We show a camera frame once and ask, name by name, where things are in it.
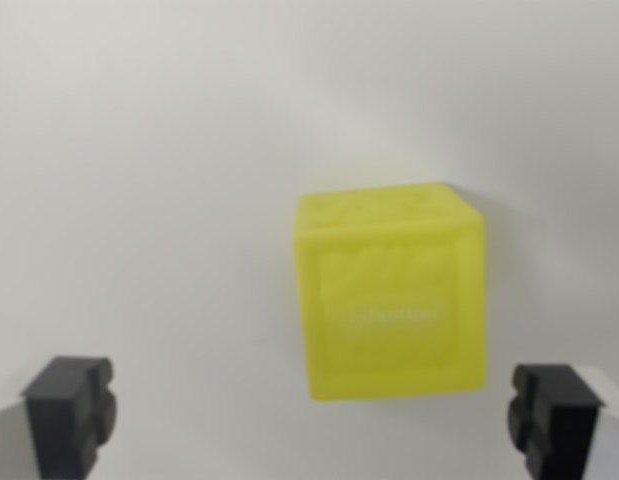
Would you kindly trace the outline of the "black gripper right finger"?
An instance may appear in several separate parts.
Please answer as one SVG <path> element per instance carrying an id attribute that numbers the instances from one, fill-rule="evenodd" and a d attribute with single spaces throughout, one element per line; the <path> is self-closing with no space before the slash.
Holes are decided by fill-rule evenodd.
<path id="1" fill-rule="evenodd" d="M 619 479 L 619 387 L 601 369 L 519 364 L 507 426 L 532 479 Z"/>

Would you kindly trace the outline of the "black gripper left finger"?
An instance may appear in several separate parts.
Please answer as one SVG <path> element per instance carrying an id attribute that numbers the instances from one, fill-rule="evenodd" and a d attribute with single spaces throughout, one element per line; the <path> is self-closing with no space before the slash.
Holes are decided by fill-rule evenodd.
<path id="1" fill-rule="evenodd" d="M 111 438 L 107 357 L 42 357 L 0 383 L 0 479 L 86 479 Z"/>

